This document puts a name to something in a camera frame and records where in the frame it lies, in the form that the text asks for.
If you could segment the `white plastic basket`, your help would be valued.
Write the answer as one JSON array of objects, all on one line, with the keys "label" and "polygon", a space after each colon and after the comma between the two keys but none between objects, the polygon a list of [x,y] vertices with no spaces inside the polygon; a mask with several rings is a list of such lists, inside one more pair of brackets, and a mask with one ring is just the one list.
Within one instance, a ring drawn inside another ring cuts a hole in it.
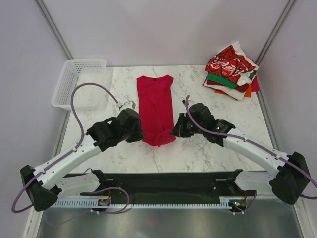
[{"label": "white plastic basket", "polygon": [[[84,83],[102,85],[105,80],[107,61],[104,59],[70,59],[62,68],[51,100],[52,106],[71,110],[71,94]],[[101,90],[87,85],[78,89],[74,96],[76,110],[95,110],[98,108]]]}]

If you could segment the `white folded shirt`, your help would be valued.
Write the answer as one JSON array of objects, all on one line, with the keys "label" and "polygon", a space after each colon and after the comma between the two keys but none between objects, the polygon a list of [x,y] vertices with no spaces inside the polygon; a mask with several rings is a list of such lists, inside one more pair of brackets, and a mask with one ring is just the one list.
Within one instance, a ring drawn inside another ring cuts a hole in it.
[{"label": "white folded shirt", "polygon": [[218,89],[216,87],[212,87],[213,90],[217,89],[217,90],[221,90],[223,92],[226,92],[227,94],[229,94],[228,96],[232,97],[235,100],[242,100],[244,98],[243,94],[244,92],[239,92],[238,90],[235,89],[230,89],[230,88],[221,88]]}]

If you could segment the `magenta folded shirt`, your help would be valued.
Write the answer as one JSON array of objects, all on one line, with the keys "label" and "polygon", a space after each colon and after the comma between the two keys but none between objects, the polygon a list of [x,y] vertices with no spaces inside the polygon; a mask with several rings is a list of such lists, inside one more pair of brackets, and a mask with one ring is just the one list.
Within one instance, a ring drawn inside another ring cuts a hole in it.
[{"label": "magenta folded shirt", "polygon": [[255,74],[255,78],[253,79],[252,83],[250,84],[250,93],[252,92],[259,92],[259,84],[258,84],[258,78],[257,74]]}]

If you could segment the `aluminium frame post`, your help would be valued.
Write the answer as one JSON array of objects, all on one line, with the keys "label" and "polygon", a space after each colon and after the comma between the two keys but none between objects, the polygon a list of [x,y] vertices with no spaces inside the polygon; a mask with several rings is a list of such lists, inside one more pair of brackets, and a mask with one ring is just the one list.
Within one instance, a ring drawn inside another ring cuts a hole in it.
[{"label": "aluminium frame post", "polygon": [[58,29],[58,26],[56,25],[53,17],[51,16],[45,2],[43,0],[34,0],[34,3],[38,7],[39,11],[41,12],[44,20],[46,21],[47,25],[49,26],[52,34],[54,35],[55,39],[57,40],[57,43],[59,44],[62,52],[66,56],[68,60],[73,59],[73,55],[65,42],[61,32]]},{"label": "aluminium frame post", "polygon": [[279,18],[277,19],[273,29],[271,30],[265,44],[263,45],[260,54],[258,55],[255,63],[257,65],[260,65],[263,59],[265,58],[268,50],[270,49],[271,45],[273,44],[277,34],[281,30],[284,22],[288,18],[289,14],[291,13],[294,5],[297,3],[297,0],[288,0],[285,7],[283,8],[281,14],[279,15]]}]

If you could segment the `dark red folded shirt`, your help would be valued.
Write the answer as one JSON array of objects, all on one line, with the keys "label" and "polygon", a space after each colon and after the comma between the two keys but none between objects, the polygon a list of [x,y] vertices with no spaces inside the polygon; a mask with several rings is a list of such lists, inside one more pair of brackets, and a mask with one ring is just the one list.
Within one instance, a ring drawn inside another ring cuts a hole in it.
[{"label": "dark red folded shirt", "polygon": [[234,89],[232,89],[232,88],[229,88],[229,87],[227,87],[225,85],[222,85],[220,83],[217,83],[217,82],[214,82],[214,81],[211,81],[211,80],[208,80],[208,79],[204,80],[203,86],[208,87],[208,88],[212,88],[212,89],[215,89],[215,90],[220,90],[220,91],[223,91],[223,92],[232,91],[232,92],[239,92],[239,93],[242,93],[242,94],[245,94],[246,92],[251,92],[252,91],[251,84],[244,84],[242,86],[236,86]]}]

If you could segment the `green folded shirt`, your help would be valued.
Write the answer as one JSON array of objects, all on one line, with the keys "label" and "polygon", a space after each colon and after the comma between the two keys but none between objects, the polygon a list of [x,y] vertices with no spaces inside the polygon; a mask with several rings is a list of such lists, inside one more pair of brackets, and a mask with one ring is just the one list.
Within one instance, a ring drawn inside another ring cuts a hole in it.
[{"label": "green folded shirt", "polygon": [[210,74],[210,73],[206,76],[206,79],[220,83],[232,89],[234,89],[236,86],[239,86],[238,84],[230,81],[229,79],[226,79],[224,77],[220,77],[214,74]]}]

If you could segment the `left aluminium frame post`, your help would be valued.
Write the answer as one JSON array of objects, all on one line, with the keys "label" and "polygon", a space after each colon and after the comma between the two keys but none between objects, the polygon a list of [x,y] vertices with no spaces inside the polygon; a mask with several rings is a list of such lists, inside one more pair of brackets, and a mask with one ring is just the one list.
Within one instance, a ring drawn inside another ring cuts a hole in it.
[{"label": "left aluminium frame post", "polygon": [[34,3],[38,7],[39,11],[41,12],[44,20],[46,21],[47,25],[49,26],[52,34],[54,35],[55,39],[57,40],[57,43],[59,44],[62,52],[66,56],[68,60],[73,59],[73,55],[65,42],[61,32],[58,29],[58,26],[56,25],[53,17],[51,16],[45,2],[43,0],[34,0]]}]

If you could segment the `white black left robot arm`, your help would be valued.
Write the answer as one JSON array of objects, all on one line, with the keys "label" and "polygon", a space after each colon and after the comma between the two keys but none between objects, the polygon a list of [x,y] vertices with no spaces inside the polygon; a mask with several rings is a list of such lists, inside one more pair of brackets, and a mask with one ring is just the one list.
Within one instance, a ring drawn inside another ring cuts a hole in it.
[{"label": "white black left robot arm", "polygon": [[144,138],[139,114],[126,108],[118,116],[95,123],[73,147],[35,168],[20,170],[23,185],[37,212],[54,205],[58,199],[85,193],[103,195],[109,184],[101,170],[68,177],[67,174],[89,158],[122,141],[137,142]]}]

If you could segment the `red white printed shirt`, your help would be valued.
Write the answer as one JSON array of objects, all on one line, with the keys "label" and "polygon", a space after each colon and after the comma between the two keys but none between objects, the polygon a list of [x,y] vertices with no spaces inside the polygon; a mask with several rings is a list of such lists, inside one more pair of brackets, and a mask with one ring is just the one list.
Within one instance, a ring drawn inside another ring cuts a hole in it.
[{"label": "red white printed shirt", "polygon": [[258,66],[246,56],[237,41],[211,58],[206,67],[207,73],[223,77],[238,86],[250,84],[250,75],[258,70]]}]

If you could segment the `right aluminium frame post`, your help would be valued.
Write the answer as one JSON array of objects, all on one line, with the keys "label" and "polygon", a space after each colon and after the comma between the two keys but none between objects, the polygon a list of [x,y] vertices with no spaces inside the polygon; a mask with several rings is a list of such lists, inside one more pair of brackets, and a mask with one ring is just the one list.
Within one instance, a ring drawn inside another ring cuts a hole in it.
[{"label": "right aluminium frame post", "polygon": [[279,18],[277,19],[273,29],[271,30],[265,44],[263,45],[260,54],[258,55],[255,63],[257,65],[260,65],[263,59],[265,58],[268,50],[270,49],[271,45],[273,44],[277,34],[281,30],[284,22],[288,18],[289,14],[291,13],[294,5],[297,3],[297,0],[288,0],[285,7],[283,8],[281,14],[279,15]]}]

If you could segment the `orange folded shirt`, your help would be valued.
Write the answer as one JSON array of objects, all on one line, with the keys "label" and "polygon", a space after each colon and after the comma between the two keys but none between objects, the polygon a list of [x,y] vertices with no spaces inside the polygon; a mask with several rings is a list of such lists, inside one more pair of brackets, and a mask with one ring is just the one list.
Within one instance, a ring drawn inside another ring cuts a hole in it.
[{"label": "orange folded shirt", "polygon": [[[214,91],[215,91],[216,93],[219,93],[219,94],[229,95],[229,94],[227,94],[226,92],[223,92],[223,91],[221,91],[221,90],[215,89]],[[250,97],[251,97],[251,94],[252,94],[252,86],[249,85],[248,89],[244,92],[243,96],[244,96],[244,97],[247,97],[247,98],[250,98]]]}]

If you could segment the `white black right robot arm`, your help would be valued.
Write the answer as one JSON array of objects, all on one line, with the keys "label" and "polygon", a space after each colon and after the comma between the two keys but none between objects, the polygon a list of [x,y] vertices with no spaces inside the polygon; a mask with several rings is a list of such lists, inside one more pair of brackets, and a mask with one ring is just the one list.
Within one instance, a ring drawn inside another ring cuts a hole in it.
[{"label": "white black right robot arm", "polygon": [[186,110],[186,113],[179,114],[171,135],[189,138],[201,134],[208,142],[235,151],[262,167],[260,172],[237,169],[227,182],[230,194],[254,190],[272,193],[290,205],[297,202],[311,179],[302,154],[294,152],[289,155],[260,144],[230,122],[215,119],[202,103]]}]

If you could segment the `crimson red t shirt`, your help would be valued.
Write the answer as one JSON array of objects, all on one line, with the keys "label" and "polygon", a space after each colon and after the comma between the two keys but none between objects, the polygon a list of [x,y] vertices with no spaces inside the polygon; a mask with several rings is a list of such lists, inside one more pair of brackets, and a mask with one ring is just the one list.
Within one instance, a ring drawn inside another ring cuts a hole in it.
[{"label": "crimson red t shirt", "polygon": [[174,128],[171,95],[173,81],[170,75],[159,78],[146,76],[137,78],[139,115],[141,129],[145,134],[143,141],[151,146],[160,147],[176,139],[175,136],[170,135]]}]

